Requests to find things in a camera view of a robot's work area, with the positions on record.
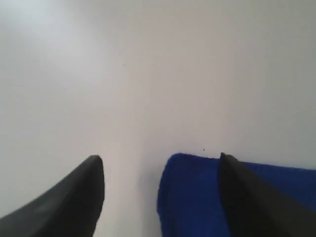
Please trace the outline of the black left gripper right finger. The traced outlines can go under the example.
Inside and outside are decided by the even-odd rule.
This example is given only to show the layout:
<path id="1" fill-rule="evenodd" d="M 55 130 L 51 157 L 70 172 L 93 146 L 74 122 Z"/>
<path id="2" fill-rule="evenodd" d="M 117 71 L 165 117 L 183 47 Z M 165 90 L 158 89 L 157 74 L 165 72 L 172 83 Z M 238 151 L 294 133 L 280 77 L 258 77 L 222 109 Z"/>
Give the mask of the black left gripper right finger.
<path id="1" fill-rule="evenodd" d="M 221 153 L 218 192 L 233 237 L 314 237 L 316 213 Z"/>

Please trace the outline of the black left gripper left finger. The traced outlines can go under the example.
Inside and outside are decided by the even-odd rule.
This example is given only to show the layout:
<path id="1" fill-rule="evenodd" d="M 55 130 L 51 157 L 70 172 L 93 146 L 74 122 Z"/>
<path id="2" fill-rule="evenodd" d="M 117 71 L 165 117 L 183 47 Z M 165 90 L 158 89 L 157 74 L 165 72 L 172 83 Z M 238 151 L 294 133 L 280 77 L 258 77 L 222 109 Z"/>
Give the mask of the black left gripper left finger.
<path id="1" fill-rule="evenodd" d="M 105 199 L 103 161 L 85 159 L 45 193 L 0 219 L 2 237 L 92 237 Z"/>

